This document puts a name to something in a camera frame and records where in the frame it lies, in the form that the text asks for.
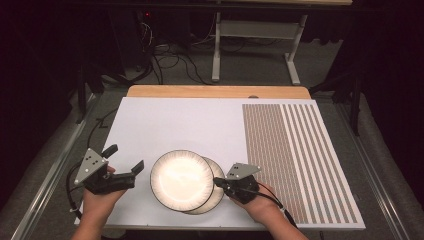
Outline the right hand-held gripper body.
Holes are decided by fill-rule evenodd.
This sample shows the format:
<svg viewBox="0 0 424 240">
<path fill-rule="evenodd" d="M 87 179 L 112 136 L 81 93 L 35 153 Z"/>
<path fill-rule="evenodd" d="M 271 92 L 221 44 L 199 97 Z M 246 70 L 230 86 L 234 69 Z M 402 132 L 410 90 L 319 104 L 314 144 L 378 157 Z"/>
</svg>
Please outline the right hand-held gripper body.
<svg viewBox="0 0 424 240">
<path fill-rule="evenodd" d="M 254 175 L 260 171 L 259 166 L 235 163 L 224 178 L 224 192 L 242 204 L 249 203 L 259 191 Z"/>
</svg>

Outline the person's right hand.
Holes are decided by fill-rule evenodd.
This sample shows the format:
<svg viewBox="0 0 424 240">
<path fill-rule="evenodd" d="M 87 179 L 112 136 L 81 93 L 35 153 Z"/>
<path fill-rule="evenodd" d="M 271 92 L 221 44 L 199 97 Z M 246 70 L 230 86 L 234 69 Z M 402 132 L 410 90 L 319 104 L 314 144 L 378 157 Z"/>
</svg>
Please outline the person's right hand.
<svg viewBox="0 0 424 240">
<path fill-rule="evenodd" d="M 286 223 L 280 208 L 272 201 L 273 188 L 267 184 L 260 183 L 259 192 L 264 194 L 264 196 L 256 196 L 249 203 L 242 204 L 235 199 L 232 199 L 232 201 L 243 208 L 255 222 L 264 225 L 267 229 Z"/>
</svg>

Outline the white metal desk frame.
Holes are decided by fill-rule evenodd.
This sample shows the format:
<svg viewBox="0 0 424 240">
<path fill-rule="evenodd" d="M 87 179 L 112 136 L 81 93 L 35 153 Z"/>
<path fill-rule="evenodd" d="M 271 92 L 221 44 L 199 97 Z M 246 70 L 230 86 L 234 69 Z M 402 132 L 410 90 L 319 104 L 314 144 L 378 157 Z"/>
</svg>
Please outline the white metal desk frame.
<svg viewBox="0 0 424 240">
<path fill-rule="evenodd" d="M 216 0 L 218 5 L 223 3 L 249 3 L 266 4 L 278 7 L 327 7 L 327 6 L 350 6 L 353 0 Z M 290 40 L 292 47 L 285 52 L 283 57 L 293 85 L 300 85 L 299 76 L 294 63 L 294 58 L 303 35 L 308 19 L 307 14 L 301 14 L 295 20 L 289 22 L 271 20 L 229 20 L 221 19 L 221 13 L 215 14 L 215 45 L 212 63 L 213 82 L 220 80 L 221 68 L 221 39 L 223 37 L 259 38 L 274 40 Z"/>
</svg>

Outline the black metal stand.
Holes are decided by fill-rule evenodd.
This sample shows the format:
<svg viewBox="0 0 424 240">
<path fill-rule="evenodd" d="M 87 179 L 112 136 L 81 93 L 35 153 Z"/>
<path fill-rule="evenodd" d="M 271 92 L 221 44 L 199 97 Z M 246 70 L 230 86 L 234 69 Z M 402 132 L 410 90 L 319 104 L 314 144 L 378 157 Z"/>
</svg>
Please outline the black metal stand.
<svg viewBox="0 0 424 240">
<path fill-rule="evenodd" d="M 77 99 L 79 115 L 77 123 L 81 123 L 87 113 L 86 88 L 94 94 L 102 94 L 104 86 L 99 68 L 92 63 L 84 63 L 77 71 Z"/>
<path fill-rule="evenodd" d="M 321 91 L 333 91 L 331 99 L 334 103 L 349 103 L 349 126 L 351 127 L 353 133 L 358 136 L 361 83 L 362 77 L 360 74 L 343 73 L 339 76 L 331 77 L 320 84 L 310 87 L 308 91 L 310 95 Z"/>
</svg>

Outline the wooden table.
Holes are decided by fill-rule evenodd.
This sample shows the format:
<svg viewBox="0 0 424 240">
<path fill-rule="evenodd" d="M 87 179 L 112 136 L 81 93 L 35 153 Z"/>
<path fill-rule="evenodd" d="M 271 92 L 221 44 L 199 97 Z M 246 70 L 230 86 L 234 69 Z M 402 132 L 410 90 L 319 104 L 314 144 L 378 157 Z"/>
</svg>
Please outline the wooden table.
<svg viewBox="0 0 424 240">
<path fill-rule="evenodd" d="M 128 97 L 310 99 L 301 86 L 136 85 Z"/>
</svg>

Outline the metal floor rail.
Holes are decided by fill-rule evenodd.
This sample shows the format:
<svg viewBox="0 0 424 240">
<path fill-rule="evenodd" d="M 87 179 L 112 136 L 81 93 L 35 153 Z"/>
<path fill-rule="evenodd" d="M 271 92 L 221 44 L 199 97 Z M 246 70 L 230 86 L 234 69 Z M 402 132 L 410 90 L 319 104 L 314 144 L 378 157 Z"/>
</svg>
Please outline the metal floor rail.
<svg viewBox="0 0 424 240">
<path fill-rule="evenodd" d="M 5 240 L 68 240 L 75 230 L 65 178 L 88 119 L 79 116 L 75 97 L 71 104 L 71 113 L 42 146 L 8 202 L 9 211 L 2 214 L 2 222 L 11 222 Z"/>
<path fill-rule="evenodd" d="M 365 147 L 360 137 L 354 133 L 352 127 L 350 126 L 348 110 L 341 104 L 336 104 L 335 108 L 340 115 L 343 124 L 347 128 L 347 131 L 350 135 L 350 138 L 353 140 L 357 152 L 359 153 L 360 162 L 365 172 L 365 176 L 393 237 L 395 240 L 410 240 L 410 236 L 405 228 L 405 225 L 400 219 L 398 211 L 395 209 L 395 205 L 391 197 L 384 187 L 382 180 L 378 176 L 378 173 L 375 170 L 371 159 L 366 153 Z"/>
</svg>

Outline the white board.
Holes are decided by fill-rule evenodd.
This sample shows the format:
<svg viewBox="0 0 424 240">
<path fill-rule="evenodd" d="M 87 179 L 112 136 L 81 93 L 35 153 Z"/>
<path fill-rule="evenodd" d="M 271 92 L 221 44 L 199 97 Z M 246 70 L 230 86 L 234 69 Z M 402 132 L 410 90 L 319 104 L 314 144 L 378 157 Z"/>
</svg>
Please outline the white board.
<svg viewBox="0 0 424 240">
<path fill-rule="evenodd" d="M 172 150 L 190 150 L 214 160 L 223 171 L 248 163 L 242 106 L 301 104 L 313 100 L 231 98 L 122 99 L 106 143 L 118 151 L 109 161 L 127 172 L 141 160 L 145 168 L 135 187 L 118 201 L 107 221 L 110 228 L 258 231 L 260 225 L 228 198 L 200 215 L 172 211 L 160 204 L 150 187 L 153 164 Z"/>
</svg>

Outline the person's left hand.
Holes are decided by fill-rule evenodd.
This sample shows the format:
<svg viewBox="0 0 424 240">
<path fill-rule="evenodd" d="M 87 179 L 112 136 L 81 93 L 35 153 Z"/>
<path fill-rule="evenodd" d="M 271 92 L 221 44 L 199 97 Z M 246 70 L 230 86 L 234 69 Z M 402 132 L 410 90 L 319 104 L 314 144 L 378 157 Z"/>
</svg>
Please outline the person's left hand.
<svg viewBox="0 0 424 240">
<path fill-rule="evenodd" d="M 84 190 L 82 219 L 106 221 L 112 213 L 115 204 L 125 193 L 125 190 L 119 190 L 105 195 L 96 195 L 89 190 Z"/>
</svg>

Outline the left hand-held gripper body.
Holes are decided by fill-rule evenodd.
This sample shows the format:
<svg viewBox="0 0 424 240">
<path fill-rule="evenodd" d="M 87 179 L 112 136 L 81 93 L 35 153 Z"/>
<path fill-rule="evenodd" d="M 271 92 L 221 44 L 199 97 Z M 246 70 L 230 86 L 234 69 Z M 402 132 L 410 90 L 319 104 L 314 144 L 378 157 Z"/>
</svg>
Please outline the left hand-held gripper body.
<svg viewBox="0 0 424 240">
<path fill-rule="evenodd" d="M 119 190 L 135 187 L 136 175 L 131 170 L 127 173 L 114 174 L 108 171 L 108 159 L 88 148 L 74 180 L 76 186 L 84 186 L 96 195 L 104 195 Z"/>
</svg>

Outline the striped brown and white mat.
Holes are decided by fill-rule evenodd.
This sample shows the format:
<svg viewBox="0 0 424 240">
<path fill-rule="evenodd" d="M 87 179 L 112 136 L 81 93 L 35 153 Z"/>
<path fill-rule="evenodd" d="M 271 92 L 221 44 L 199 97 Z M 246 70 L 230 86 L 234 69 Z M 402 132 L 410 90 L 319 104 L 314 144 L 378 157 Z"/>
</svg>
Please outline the striped brown and white mat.
<svg viewBox="0 0 424 240">
<path fill-rule="evenodd" d="M 242 111 L 248 162 L 298 226 L 365 227 L 315 102 L 244 104 Z"/>
</svg>

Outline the white plate with dark rim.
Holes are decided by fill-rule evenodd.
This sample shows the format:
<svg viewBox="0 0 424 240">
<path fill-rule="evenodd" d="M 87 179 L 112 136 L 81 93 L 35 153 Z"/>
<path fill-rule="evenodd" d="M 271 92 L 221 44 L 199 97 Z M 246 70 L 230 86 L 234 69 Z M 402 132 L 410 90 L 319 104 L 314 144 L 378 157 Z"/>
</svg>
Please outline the white plate with dark rim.
<svg viewBox="0 0 424 240">
<path fill-rule="evenodd" d="M 211 170 L 213 172 L 213 175 L 215 177 L 218 178 L 223 178 L 224 177 L 224 172 L 222 171 L 221 167 L 213 160 L 205 157 L 205 160 L 207 161 L 207 163 L 209 164 L 209 166 L 211 167 Z M 214 186 L 212 194 L 210 196 L 210 198 L 199 208 L 194 209 L 192 211 L 188 211 L 188 214 L 190 215 L 200 215 L 200 214 L 204 214 L 206 212 L 211 211 L 213 208 L 215 208 L 220 201 L 222 200 L 224 195 L 224 191 L 222 188 Z"/>
<path fill-rule="evenodd" d="M 150 185 L 156 199 L 165 207 L 189 212 L 204 205 L 213 192 L 213 171 L 197 153 L 174 150 L 153 165 Z"/>
</svg>

